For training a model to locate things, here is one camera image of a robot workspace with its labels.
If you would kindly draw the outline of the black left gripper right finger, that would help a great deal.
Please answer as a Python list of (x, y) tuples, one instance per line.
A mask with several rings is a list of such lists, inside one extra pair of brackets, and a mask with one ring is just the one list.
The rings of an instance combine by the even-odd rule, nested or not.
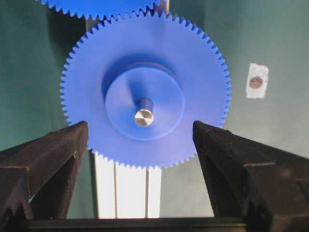
[(200, 121), (193, 141), (215, 217), (250, 229), (309, 229), (309, 160)]

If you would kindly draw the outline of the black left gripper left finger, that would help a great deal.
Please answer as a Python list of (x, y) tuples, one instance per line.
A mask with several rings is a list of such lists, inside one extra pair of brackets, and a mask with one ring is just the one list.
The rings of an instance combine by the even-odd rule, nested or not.
[(0, 153), (0, 230), (31, 219), (65, 219), (88, 141), (85, 121)]

